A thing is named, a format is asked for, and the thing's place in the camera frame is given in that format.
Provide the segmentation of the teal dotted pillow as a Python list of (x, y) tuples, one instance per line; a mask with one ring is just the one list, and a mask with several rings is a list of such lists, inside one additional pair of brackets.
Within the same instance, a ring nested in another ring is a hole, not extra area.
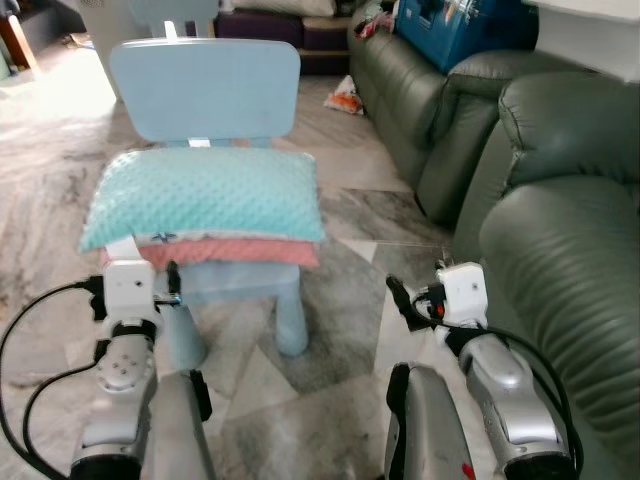
[(324, 241), (314, 159), (274, 148), (125, 152), (101, 175), (79, 251), (138, 234), (197, 230)]

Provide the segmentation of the green leather sofa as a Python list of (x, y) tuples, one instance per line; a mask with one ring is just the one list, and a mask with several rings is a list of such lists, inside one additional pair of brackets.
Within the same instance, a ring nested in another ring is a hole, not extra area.
[(570, 61), (529, 50), (477, 52), (449, 70), (434, 67), (403, 38), (348, 33), (349, 73), (397, 172), (438, 227), (458, 221), (500, 91), (531, 74), (576, 72)]
[(508, 83), (454, 257), (484, 266), (490, 323), (567, 390), (582, 480), (640, 480), (640, 88), (599, 74)]

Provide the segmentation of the pink cushion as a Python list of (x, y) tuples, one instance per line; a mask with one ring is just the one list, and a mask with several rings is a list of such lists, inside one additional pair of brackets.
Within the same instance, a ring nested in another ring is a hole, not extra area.
[(163, 270), (169, 262), (279, 262), (316, 268), (317, 243), (274, 234), (253, 232), (192, 232), (137, 234), (134, 243), (142, 259)]

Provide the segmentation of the black left robot foot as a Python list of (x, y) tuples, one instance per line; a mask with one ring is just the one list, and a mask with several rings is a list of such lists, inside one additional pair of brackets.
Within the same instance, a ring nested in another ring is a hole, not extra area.
[(212, 415), (212, 402), (204, 375), (200, 370), (193, 369), (187, 372), (187, 376), (191, 381), (193, 393), (195, 393), (200, 421), (209, 421)]

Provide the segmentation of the black robot foot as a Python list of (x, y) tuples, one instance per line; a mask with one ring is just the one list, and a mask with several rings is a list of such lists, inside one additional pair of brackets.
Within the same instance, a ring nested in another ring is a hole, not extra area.
[(187, 372), (187, 376), (191, 381), (193, 393), (195, 393), (200, 421), (209, 421), (212, 415), (212, 402), (204, 375), (200, 370), (193, 369)]
[(404, 480), (404, 457), (406, 457), (403, 436), (406, 430), (404, 394), (408, 388), (408, 376), (410, 376), (408, 364), (397, 364), (390, 372), (387, 394), (385, 394), (385, 403), (390, 411), (390, 424), (383, 480)]

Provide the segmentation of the black right robot foot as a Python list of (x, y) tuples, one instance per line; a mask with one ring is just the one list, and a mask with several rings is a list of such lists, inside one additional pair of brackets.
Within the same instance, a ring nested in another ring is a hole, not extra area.
[(390, 424), (383, 480), (404, 480), (404, 457), (406, 457), (403, 436), (406, 430), (404, 394), (408, 388), (408, 376), (410, 376), (408, 364), (397, 364), (390, 372), (387, 394), (385, 394), (385, 403), (390, 411)]

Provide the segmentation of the silver right robot leg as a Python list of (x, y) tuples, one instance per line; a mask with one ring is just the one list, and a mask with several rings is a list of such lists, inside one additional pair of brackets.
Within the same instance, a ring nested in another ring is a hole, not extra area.
[(451, 390), (433, 367), (402, 364), (396, 480), (476, 480)]

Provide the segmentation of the light blue plastic chair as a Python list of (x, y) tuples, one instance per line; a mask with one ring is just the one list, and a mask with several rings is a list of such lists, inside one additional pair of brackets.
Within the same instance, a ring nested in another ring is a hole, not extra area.
[[(294, 125), (300, 55), (284, 42), (147, 38), (114, 47), (110, 68), (134, 129), (151, 142), (146, 150), (274, 148), (271, 141)], [(109, 262), (142, 259), (134, 236), (97, 250), (104, 251)], [(157, 289), (166, 292), (165, 268), (151, 266)], [(205, 343), (195, 324), (197, 306), (257, 298), (275, 303), (278, 351), (301, 355), (308, 347), (301, 270), (279, 262), (179, 265), (184, 305), (161, 311), (174, 365), (196, 369), (204, 361)]]
[(127, 0), (134, 22), (154, 38), (212, 38), (221, 0)]

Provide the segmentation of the orange white snack bag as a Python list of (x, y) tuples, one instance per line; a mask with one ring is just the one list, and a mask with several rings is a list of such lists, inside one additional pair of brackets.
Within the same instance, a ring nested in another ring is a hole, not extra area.
[(335, 90), (326, 96), (324, 106), (343, 113), (364, 115), (364, 101), (358, 96), (355, 79), (352, 76), (344, 77)]

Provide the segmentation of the dark purple bench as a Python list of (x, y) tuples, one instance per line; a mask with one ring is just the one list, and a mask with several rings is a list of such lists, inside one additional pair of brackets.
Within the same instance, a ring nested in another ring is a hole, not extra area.
[(220, 13), (214, 22), (219, 38), (256, 38), (284, 42), (300, 55), (301, 76), (347, 76), (348, 17), (298, 17), (256, 10)]

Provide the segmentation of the blue plastic box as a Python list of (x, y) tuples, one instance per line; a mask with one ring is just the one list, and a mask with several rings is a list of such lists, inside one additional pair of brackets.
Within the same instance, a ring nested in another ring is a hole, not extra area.
[(531, 50), (538, 10), (522, 0), (398, 0), (394, 32), (448, 72), (477, 52)]

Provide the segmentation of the colourful cloth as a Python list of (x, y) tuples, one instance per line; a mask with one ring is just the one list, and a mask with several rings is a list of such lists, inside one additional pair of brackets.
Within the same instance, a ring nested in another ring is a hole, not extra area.
[(398, 0), (378, 0), (364, 8), (364, 17), (352, 29), (357, 38), (367, 38), (378, 31), (393, 33), (396, 29)]

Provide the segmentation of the brown wooden furniture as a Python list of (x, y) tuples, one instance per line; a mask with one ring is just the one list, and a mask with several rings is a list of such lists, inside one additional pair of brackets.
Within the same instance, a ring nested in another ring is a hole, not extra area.
[(38, 65), (35, 51), (29, 45), (26, 32), (20, 27), (17, 15), (0, 15), (0, 38), (8, 51), (10, 64), (13, 64), (17, 72), (41, 76), (42, 69)]

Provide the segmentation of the beige cushion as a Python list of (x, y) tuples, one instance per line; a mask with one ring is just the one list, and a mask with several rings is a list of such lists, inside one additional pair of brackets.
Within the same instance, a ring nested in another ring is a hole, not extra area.
[(294, 17), (333, 17), (337, 0), (232, 0), (236, 9), (261, 10)]

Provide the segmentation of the white ledge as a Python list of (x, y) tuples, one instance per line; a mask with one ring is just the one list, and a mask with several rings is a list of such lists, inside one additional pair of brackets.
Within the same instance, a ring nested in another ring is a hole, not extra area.
[(640, 81), (639, 0), (522, 0), (538, 9), (535, 49), (621, 81)]

